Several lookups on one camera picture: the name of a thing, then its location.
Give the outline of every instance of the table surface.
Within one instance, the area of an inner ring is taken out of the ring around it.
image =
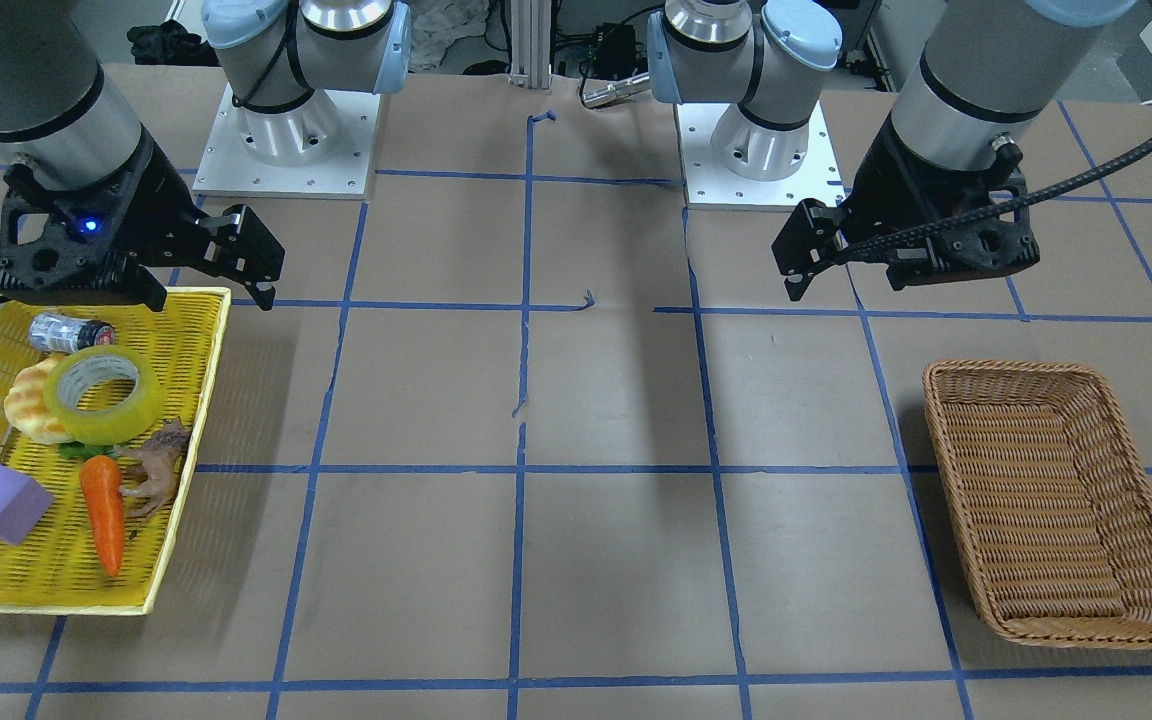
[[[220,71],[109,76],[189,179]],[[890,101],[824,97],[844,179]],[[1150,132],[1053,105],[1030,185]],[[233,310],[157,609],[0,616],[0,717],[1152,719],[1152,653],[975,617],[920,387],[1092,365],[1152,482],[1152,158],[1037,206],[1009,281],[858,265],[796,305],[782,215],[687,213],[645,97],[412,76],[378,168],[367,204],[251,200],[279,302]]]

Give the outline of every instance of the can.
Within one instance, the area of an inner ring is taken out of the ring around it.
[[[29,344],[45,353],[77,353],[93,344],[114,344],[114,325],[46,310],[29,323]]]

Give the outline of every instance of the brown toy dinosaur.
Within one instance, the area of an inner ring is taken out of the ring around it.
[[[129,518],[147,518],[175,497],[179,483],[175,461],[184,454],[189,445],[189,433],[191,430],[184,427],[182,420],[176,418],[164,423],[162,429],[151,434],[138,448],[114,446],[116,455],[139,461],[128,468],[123,476],[141,484],[134,488],[119,488],[123,497],[146,498],[145,505],[128,513]]]

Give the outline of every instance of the blue joint cap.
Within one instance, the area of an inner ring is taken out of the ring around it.
[[[767,37],[801,63],[832,70],[842,48],[842,28],[829,10],[812,0],[767,0],[763,6]]]
[[[1062,26],[1102,26],[1123,17],[1135,0],[1025,0],[1025,5]]]
[[[664,20],[659,12],[647,18],[647,73],[652,76],[652,96],[659,103],[681,105],[679,78],[673,76],[669,45],[664,40]]]
[[[215,50],[228,50],[265,32],[283,18],[287,0],[206,0],[202,26]]]
[[[407,67],[412,54],[412,15],[407,3],[394,3],[389,18],[389,36],[385,38],[385,55],[376,73],[376,93],[389,94],[407,85]]]

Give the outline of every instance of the wicker basket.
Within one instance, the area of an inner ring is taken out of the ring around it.
[[[60,308],[74,318],[113,324],[119,344],[136,348],[150,359],[164,388],[165,418],[179,416],[194,429],[175,500],[143,525],[128,521],[123,569],[116,578],[106,577],[92,548],[86,503],[78,487],[81,462],[61,460],[54,446],[23,437],[3,416],[3,397],[15,374],[44,355],[28,341],[37,306],[0,305],[0,462],[31,475],[56,499],[23,543],[0,541],[0,612],[145,615],[154,608],[198,458],[229,304],[228,288],[168,288],[162,313],[151,313],[145,306]],[[113,392],[108,382],[88,395],[111,404]],[[156,423],[131,445],[157,427]]]
[[[984,623],[1021,644],[1152,650],[1152,491],[1105,378],[941,359],[923,388]]]

